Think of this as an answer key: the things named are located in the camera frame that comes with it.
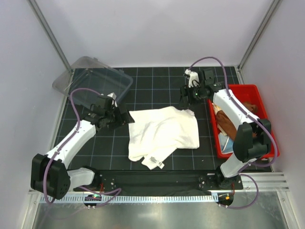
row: white wall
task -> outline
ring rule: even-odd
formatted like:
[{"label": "white wall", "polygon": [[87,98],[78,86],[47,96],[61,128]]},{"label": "white wall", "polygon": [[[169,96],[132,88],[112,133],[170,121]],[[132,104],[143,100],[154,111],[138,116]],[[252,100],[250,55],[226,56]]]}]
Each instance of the white wall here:
[{"label": "white wall", "polygon": [[305,1],[284,0],[243,69],[263,97],[281,156],[275,164],[284,172],[305,214]]},{"label": "white wall", "polygon": [[272,0],[37,0],[70,64],[239,64]]},{"label": "white wall", "polygon": [[65,69],[26,0],[0,1],[0,222],[22,224],[31,160],[50,147]]}]

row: metal floor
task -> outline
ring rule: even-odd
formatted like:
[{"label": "metal floor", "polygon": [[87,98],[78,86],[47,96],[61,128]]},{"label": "metal floor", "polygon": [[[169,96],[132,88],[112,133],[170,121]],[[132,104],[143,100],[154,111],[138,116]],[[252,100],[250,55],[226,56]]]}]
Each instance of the metal floor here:
[{"label": "metal floor", "polygon": [[[244,206],[255,193],[236,193],[235,206]],[[244,210],[219,208],[216,203],[110,204],[84,209],[83,204],[40,204],[34,229],[287,229],[277,192],[261,192],[258,201]]]}]

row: black mounting plate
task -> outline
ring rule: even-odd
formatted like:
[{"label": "black mounting plate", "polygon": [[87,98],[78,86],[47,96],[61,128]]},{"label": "black mounting plate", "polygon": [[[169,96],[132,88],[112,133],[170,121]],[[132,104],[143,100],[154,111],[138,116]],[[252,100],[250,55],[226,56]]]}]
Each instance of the black mounting plate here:
[{"label": "black mounting plate", "polygon": [[[210,195],[209,190],[231,192],[231,189],[220,189],[217,186],[214,170],[100,170],[99,172],[105,183],[104,191],[112,191],[120,187],[123,196],[202,196]],[[243,189],[240,176],[237,177],[234,188]]]}]

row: red plastic bin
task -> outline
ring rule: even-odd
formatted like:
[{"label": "red plastic bin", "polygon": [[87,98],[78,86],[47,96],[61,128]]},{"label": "red plastic bin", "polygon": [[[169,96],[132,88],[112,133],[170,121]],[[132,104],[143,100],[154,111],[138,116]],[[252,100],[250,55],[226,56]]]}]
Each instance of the red plastic bin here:
[{"label": "red plastic bin", "polygon": [[[263,101],[262,101],[261,96],[258,92],[258,89],[255,85],[230,84],[229,87],[240,102],[242,102],[242,103],[250,102],[251,104],[255,104],[257,106],[257,113],[255,115],[257,115],[259,118],[262,118],[262,119],[268,118],[266,110],[264,108]],[[210,109],[210,115],[211,115],[211,123],[212,123],[212,127],[213,127],[213,135],[215,138],[215,144],[216,144],[215,147],[216,147],[217,157],[218,158],[229,158],[231,156],[231,154],[222,154],[222,152],[221,152],[219,139],[218,139],[218,134],[220,133],[220,130],[217,128],[216,117],[214,114],[212,102],[210,100],[208,100],[208,103],[209,103],[209,109]],[[271,146],[271,152],[269,154],[264,155],[263,158],[274,157],[274,155],[275,155],[275,150],[274,150],[274,147]]]}]

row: black grid mat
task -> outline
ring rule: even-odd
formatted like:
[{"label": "black grid mat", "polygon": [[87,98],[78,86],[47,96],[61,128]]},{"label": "black grid mat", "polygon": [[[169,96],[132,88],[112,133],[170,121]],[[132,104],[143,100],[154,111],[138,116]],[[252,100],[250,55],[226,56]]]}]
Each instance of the black grid mat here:
[{"label": "black grid mat", "polygon": [[[212,67],[217,81],[224,81],[221,67]],[[183,73],[185,67],[162,68],[125,68],[123,71],[133,77],[133,85],[123,99],[130,111],[159,109],[178,105],[180,87],[187,83]],[[193,71],[202,70],[203,67],[194,67]],[[226,67],[228,83],[239,84],[234,67]],[[218,159],[212,125],[207,104],[200,104],[190,108],[195,112],[199,128],[200,147],[198,149],[177,149],[163,163],[163,170],[211,170],[222,164],[225,160]],[[60,128],[57,134],[58,144],[75,126],[76,117],[72,106],[67,101]],[[114,131],[100,131],[90,139],[78,152],[69,165],[70,169],[81,166],[91,166],[96,169],[123,169],[146,170],[141,161],[131,162],[128,159],[129,130],[128,126]]]}]

